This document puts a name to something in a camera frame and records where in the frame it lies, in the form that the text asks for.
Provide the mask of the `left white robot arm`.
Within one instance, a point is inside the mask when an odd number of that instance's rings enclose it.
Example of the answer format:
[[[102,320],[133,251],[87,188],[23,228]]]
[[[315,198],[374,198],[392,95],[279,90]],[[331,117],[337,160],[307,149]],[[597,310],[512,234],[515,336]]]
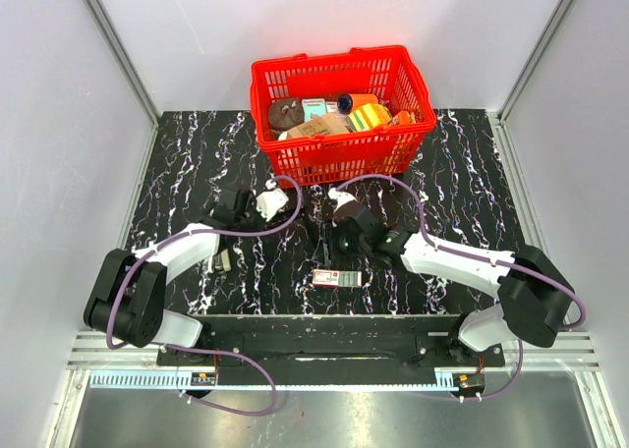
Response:
[[[200,221],[164,243],[134,252],[109,252],[86,303],[85,325],[110,335],[116,348],[175,345],[190,364],[204,364],[213,343],[202,334],[198,320],[166,308],[166,288],[189,268],[227,249],[227,239],[214,229],[250,232],[256,219],[252,192],[225,190]]]

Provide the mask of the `beige stapler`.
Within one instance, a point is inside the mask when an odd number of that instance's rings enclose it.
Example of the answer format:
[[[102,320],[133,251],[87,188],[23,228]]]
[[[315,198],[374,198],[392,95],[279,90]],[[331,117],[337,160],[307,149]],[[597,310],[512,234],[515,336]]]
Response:
[[[232,269],[229,251],[224,249],[208,261],[209,273],[229,272]]]

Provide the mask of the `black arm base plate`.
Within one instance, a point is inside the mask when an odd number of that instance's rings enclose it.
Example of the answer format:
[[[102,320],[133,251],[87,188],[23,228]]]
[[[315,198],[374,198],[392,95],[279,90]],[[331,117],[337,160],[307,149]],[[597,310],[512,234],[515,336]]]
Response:
[[[281,390],[447,388],[440,369],[502,368],[502,348],[450,350],[456,316],[227,316],[202,319],[200,347],[243,354]]]

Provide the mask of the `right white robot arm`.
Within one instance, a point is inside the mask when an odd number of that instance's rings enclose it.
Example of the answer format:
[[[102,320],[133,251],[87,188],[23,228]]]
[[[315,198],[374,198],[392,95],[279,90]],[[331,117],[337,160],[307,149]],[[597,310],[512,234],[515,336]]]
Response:
[[[365,254],[388,268],[443,278],[496,300],[484,310],[464,312],[446,345],[450,360],[471,364],[482,351],[521,340],[553,346],[573,303],[572,287],[549,257],[534,246],[517,252],[483,251],[388,227],[364,205],[351,200],[335,208],[332,243],[337,252]]]

